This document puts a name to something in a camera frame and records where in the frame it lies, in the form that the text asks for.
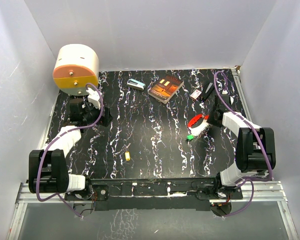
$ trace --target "white wall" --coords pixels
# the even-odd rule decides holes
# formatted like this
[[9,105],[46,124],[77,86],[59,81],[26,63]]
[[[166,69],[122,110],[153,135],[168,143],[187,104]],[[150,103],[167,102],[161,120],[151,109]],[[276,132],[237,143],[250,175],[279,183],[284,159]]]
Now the white wall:
[[275,134],[281,180],[300,236],[300,0],[278,1],[241,68],[256,124]]
[[0,0],[0,240],[57,96],[55,61],[24,1]]
[[242,65],[275,0],[25,0],[54,56],[93,48],[100,69]]

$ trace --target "black marble tabletop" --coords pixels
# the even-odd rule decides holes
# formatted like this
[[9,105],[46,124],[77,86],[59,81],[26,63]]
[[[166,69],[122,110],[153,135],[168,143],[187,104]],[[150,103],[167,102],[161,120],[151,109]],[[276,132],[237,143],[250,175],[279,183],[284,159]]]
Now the black marble tabletop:
[[[229,129],[210,127],[192,141],[186,141],[187,124],[198,114],[207,115],[214,104],[214,93],[203,103],[189,95],[213,82],[218,69],[112,71],[99,73],[103,102],[113,120],[108,127],[97,125],[86,130],[66,157],[69,173],[101,178],[179,178],[215,176],[234,162],[237,138]],[[242,102],[231,69],[227,74],[232,109],[244,116]],[[154,83],[166,75],[184,80],[183,87],[167,104],[148,95]],[[220,79],[220,90],[225,81]],[[128,79],[145,83],[144,91],[127,87]],[[48,140],[60,131],[71,99],[60,92],[52,117]],[[130,161],[125,159],[128,146]]]

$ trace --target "green object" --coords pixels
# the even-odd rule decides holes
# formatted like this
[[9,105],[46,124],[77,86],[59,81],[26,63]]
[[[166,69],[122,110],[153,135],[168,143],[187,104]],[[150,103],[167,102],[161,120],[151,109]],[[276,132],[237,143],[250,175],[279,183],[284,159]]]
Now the green object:
[[186,139],[188,139],[189,141],[190,140],[192,140],[192,139],[194,139],[195,137],[191,134],[191,135],[188,135],[188,136],[186,136]]

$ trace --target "metal frame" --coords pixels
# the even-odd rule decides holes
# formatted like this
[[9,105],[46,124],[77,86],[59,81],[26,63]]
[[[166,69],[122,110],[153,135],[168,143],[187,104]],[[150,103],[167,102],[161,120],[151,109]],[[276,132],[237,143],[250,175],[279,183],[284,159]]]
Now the metal frame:
[[[242,106],[244,109],[244,112],[246,114],[246,118],[248,120],[251,119],[251,115],[244,97],[242,85],[241,85],[241,80],[238,72],[236,69],[231,68],[232,70],[232,75],[234,78],[235,85],[238,89],[238,93],[242,102]],[[54,106],[52,107],[52,111],[50,114],[50,120],[49,124],[47,125],[39,146],[42,148],[45,145],[48,132],[49,132],[49,127],[50,127],[50,121],[52,120],[52,116],[54,113]],[[271,181],[271,182],[254,182],[254,196],[252,201],[253,202],[277,202],[281,217],[285,226],[285,230],[287,232],[288,238],[290,240],[298,240],[298,234],[295,228],[295,225],[293,223],[288,204],[287,204],[287,197],[285,194],[285,191],[283,189],[283,186],[280,181]],[[246,183],[241,187],[242,190],[242,195],[243,199],[233,199],[231,202],[248,202],[251,197],[252,193],[252,186],[250,183]],[[49,193],[41,193],[40,194],[42,197],[48,197],[50,194]],[[67,201],[68,203],[76,203],[76,204],[90,204],[91,201],[87,200],[82,200],[82,201]],[[223,202],[222,199],[211,199],[211,203],[218,203],[218,202]],[[37,196],[35,194],[30,193],[28,184],[27,183],[21,183],[20,189],[17,195],[16,203],[15,203],[15,208],[14,208],[14,213],[12,217],[12,223],[10,227],[9,234],[7,236],[7,240],[17,240],[21,231],[21,227],[24,221],[24,217],[27,211],[27,206],[28,204],[34,204],[34,203],[40,203],[37,200]],[[50,203],[63,203],[59,197],[53,197],[49,201],[45,202],[46,204]]]

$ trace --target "book cover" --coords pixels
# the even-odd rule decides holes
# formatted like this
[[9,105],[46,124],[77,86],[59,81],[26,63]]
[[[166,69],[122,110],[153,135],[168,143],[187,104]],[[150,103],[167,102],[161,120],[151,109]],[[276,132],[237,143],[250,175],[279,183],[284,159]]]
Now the book cover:
[[148,91],[148,94],[166,104],[183,84],[184,81],[174,76],[167,75],[164,78],[159,79],[159,81],[157,81]]

